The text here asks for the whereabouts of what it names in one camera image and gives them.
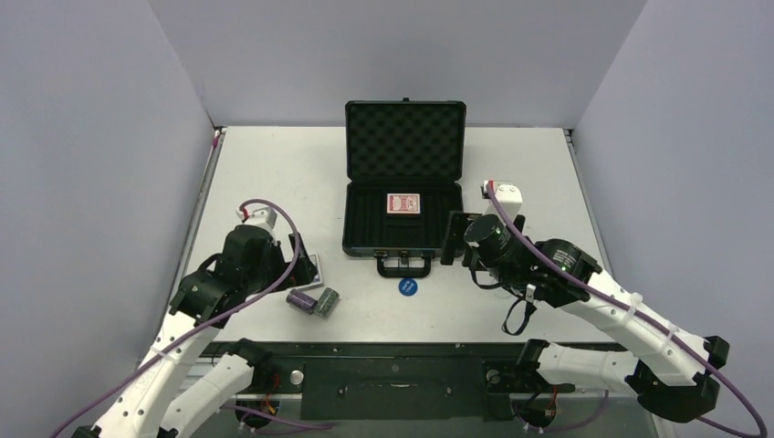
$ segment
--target black case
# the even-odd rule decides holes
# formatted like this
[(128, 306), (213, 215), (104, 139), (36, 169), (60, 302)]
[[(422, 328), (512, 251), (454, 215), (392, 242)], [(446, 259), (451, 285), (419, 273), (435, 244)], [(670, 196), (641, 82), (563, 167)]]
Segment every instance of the black case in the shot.
[[(449, 212), (463, 211), (465, 103), (351, 101), (347, 119), (347, 207), (342, 246), (375, 256), (379, 274), (423, 277), (440, 255)], [(420, 213), (387, 214), (389, 193), (419, 193)], [(399, 257), (400, 267), (384, 259)], [(409, 257), (424, 267), (408, 267)]]

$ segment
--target tabletop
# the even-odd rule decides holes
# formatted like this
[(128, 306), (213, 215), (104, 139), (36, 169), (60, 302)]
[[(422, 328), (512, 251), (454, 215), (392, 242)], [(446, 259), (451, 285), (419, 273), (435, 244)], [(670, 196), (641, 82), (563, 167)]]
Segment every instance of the tabletop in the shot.
[[(271, 294), (232, 316), (217, 340), (249, 338), (279, 342), (610, 342), (591, 324), (539, 304), (527, 330), (511, 337), (500, 330), (512, 302), (504, 291), (480, 290), (459, 261), (418, 279), (411, 297), (400, 294), (398, 279), (376, 272), (373, 258), (348, 257), (341, 249), (346, 187), (344, 128), (229, 127), (211, 185), (188, 272), (223, 247), (239, 221), (235, 208), (248, 198), (268, 199), (296, 223), (308, 251), (319, 256), (325, 286), (340, 293), (328, 319), (305, 315)], [(522, 192), (524, 229), (533, 240), (562, 238), (602, 263), (600, 248), (564, 131), (539, 128), (467, 128), (463, 202), (467, 212), (483, 212), (480, 184), (510, 181)], [(275, 229), (286, 258), (292, 246), (281, 217)], [(321, 289), (309, 291), (317, 297)], [(511, 327), (520, 323), (515, 311)]]

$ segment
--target playing card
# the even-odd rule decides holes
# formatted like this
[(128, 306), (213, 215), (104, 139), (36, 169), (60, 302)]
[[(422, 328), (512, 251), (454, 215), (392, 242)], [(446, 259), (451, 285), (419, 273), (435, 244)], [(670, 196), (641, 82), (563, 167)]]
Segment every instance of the playing card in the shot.
[(390, 193), (387, 214), (419, 214), (419, 193)]

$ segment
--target gray wall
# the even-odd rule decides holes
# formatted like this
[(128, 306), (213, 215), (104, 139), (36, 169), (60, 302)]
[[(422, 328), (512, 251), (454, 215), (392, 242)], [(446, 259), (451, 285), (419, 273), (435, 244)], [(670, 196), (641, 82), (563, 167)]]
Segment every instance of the gray wall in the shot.
[(151, 0), (216, 124), (341, 125), (351, 99), (461, 99), (573, 127), (645, 0)]
[(40, 437), (147, 348), (213, 130), (142, 0), (3, 2), (0, 42), (0, 435)]
[[(574, 133), (616, 276), (774, 420), (774, 6), (650, 0)], [(714, 419), (753, 432), (723, 391)], [(703, 424), (681, 436), (726, 436)]]

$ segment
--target purple cable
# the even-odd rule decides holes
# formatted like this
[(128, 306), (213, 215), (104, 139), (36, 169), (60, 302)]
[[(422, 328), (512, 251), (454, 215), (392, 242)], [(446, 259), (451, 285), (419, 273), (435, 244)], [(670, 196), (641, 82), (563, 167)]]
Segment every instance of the purple cable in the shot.
[[(254, 297), (248, 299), (244, 303), (240, 304), (239, 306), (236, 306), (235, 308), (232, 308), (231, 310), (228, 310), (224, 312), (221, 315), (218, 315), (215, 318), (208, 319), (205, 323), (200, 324), (194, 328), (192, 328), (189, 332), (182, 335), (180, 338), (176, 339), (174, 342), (170, 343), (166, 348), (162, 350), (162, 353), (166, 354), (175, 349), (180, 344), (184, 343), (186, 340), (190, 339), (191, 336), (199, 333), (200, 331), (212, 326), (213, 324), (217, 324), (218, 322), (231, 317), (236, 312), (242, 310), (243, 308), (246, 308), (248, 306), (251, 306), (253, 303), (258, 301), (259, 299), (265, 297), (269, 292), (276, 289), (279, 285), (282, 284), (283, 281), (285, 281), (286, 278), (290, 275), (290, 272), (293, 270), (293, 267), (296, 265), (296, 262), (298, 261), (298, 253), (301, 251), (301, 239), (298, 238), (298, 229), (296, 229), (296, 224), (293, 223), (293, 220), (290, 219), (290, 216), (285, 213), (285, 210), (279, 207), (279, 205), (275, 203), (271, 203), (270, 201), (266, 201), (263, 199), (249, 199), (247, 201), (244, 201), (242, 205), (239, 206), (240, 210), (243, 210), (246, 206), (250, 205), (251, 203), (262, 203), (264, 205), (268, 205), (269, 207), (275, 209), (278, 213), (282, 215), (282, 217), (285, 218), (286, 221), (288, 221), (288, 225), (290, 225), (290, 230), (292, 230), (293, 235), (296, 236), (296, 243), (293, 245), (293, 258), (290, 259), (290, 264), (288, 265), (288, 268), (285, 269), (285, 272), (282, 273), (281, 276), (272, 284), (270, 284), (267, 288), (262, 290), (260, 293), (255, 295)], [(148, 360), (147, 362), (143, 363), (137, 370), (135, 370), (132, 374), (129, 375), (126, 379), (121, 381), (118, 385), (113, 387), (112, 389), (108, 390), (101, 396), (97, 398), (97, 400), (89, 403), (87, 406), (85, 406), (80, 411), (72, 414), (69, 418), (67, 418), (63, 423), (61, 423), (57, 429), (51, 434), (51, 438), (57, 438), (57, 435), (62, 433), (62, 431), (65, 430), (71, 423), (76, 421), (78, 417), (83, 415), (84, 413), (91, 411), (94, 409), (95, 406), (98, 404), (106, 401), (111, 395), (115, 394), (116, 392), (120, 391), (122, 388), (124, 388), (126, 385), (130, 384), (132, 381), (140, 377), (145, 371), (147, 371), (150, 367), (152, 367), (156, 362), (158, 362), (162, 358), (161, 354), (158, 354)]]
[[(519, 230), (516, 228), (515, 225), (513, 225), (513, 221), (507, 217), (507, 213), (505, 209), (503, 209), (503, 206), (500, 204), (500, 202), (496, 198), (496, 193), (494, 190), (494, 184), (493, 182), (489, 182), (486, 185), (486, 193), (489, 195), (489, 200), (492, 202), (492, 205), (495, 206), (495, 210), (497, 210), (497, 214), (500, 215), (500, 218), (502, 218), (503, 222), (506, 223), (506, 226), (508, 230), (518, 239), (518, 241), (525, 246), (530, 253), (532, 253), (535, 257), (538, 258), (544, 265), (548, 266), (552, 271), (557, 273), (559, 276), (564, 278), (565, 280), (569, 281), (572, 285), (575, 287), (580, 287), (586, 292), (592, 294), (598, 299), (601, 299), (602, 301), (612, 304), (616, 306), (617, 308), (620, 308), (624, 311), (629, 311), (629, 306), (625, 303), (622, 303), (621, 301), (613, 298), (608, 297), (607, 295), (603, 294), (599, 290), (583, 283), (578, 278), (575, 278), (574, 276), (571, 276), (570, 274), (564, 272), (559, 268), (554, 262), (551, 261), (548, 257), (546, 257), (543, 253), (540, 252), (522, 233), (519, 232)], [(634, 311), (634, 315), (638, 317), (639, 319), (647, 322), (651, 326), (655, 327), (658, 331), (662, 332), (665, 335), (669, 335), (669, 329), (664, 327), (662, 324), (660, 324), (655, 319), (651, 318), (649, 315), (644, 314), (643, 312), (636, 310)], [(689, 356), (691, 356), (695, 361), (697, 361), (701, 366), (703, 366), (706, 370), (710, 372), (710, 374), (717, 377), (717, 379), (723, 383), (723, 385), (728, 388), (731, 393), (733, 393), (737, 399), (742, 402), (742, 404), (745, 406), (745, 409), (748, 410), (750, 415), (752, 415), (753, 420), (755, 420), (755, 424), (758, 426), (758, 434), (753, 435), (749, 433), (744, 433), (737, 431), (735, 429), (731, 429), (727, 426), (724, 426), (722, 424), (718, 424), (717, 422), (714, 422), (712, 420), (709, 420), (704, 417), (699, 417), (698, 420), (700, 422), (703, 422), (705, 424), (709, 424), (712, 427), (715, 427), (725, 433), (730, 433), (732, 435), (741, 437), (741, 438), (766, 438), (769, 436), (769, 430), (766, 427), (766, 424), (763, 422), (763, 418), (761, 418), (758, 411), (755, 409), (755, 407), (752, 405), (750, 400), (748, 400), (747, 397), (740, 391), (729, 379), (726, 377), (722, 372), (720, 372), (717, 368), (712, 366), (711, 363), (707, 362), (698, 355), (693, 349), (691, 349), (688, 344), (686, 344), (682, 339), (680, 339), (677, 336), (672, 336), (672, 342), (674, 342), (680, 349), (688, 353)]]
[(271, 422), (281, 422), (282, 424), (286, 424), (288, 426), (296, 427), (296, 430), (290, 430), (290, 431), (260, 431), (256, 430), (256, 433), (260, 433), (263, 435), (290, 435), (291, 433), (299, 433), (299, 432), (310, 432), (310, 431), (328, 431), (333, 428), (333, 424), (305, 424), (303, 422), (296, 422), (293, 420), (288, 420), (286, 418), (279, 418), (275, 417), (274, 415), (269, 415), (268, 413), (261, 412), (257, 409), (250, 409), (245, 406), (239, 406), (236, 404), (224, 404), (221, 406), (221, 409), (230, 409), (232, 411), (239, 411), (239, 412), (245, 412), (246, 414), (253, 414), (257, 415), (259, 417), (265, 418)]
[[(546, 427), (543, 429), (543, 433), (566, 432), (566, 431), (571, 431), (573, 429), (580, 429), (581, 427), (588, 426), (589, 424), (594, 422), (594, 420), (600, 418), (600, 415), (602, 415), (604, 410), (607, 409), (607, 401), (609, 397), (610, 397), (610, 392), (605, 390), (605, 393), (602, 396), (602, 402), (600, 403), (600, 407), (597, 408), (597, 411), (593, 413), (586, 420), (583, 420), (582, 422), (575, 422), (573, 424), (565, 424), (563, 426)], [(522, 419), (521, 417), (518, 417), (518, 418), (521, 420), (521, 422), (526, 424), (531, 431), (540, 432), (539, 427), (535, 427), (532, 424), (527, 424), (527, 422), (525, 422), (524, 419)]]

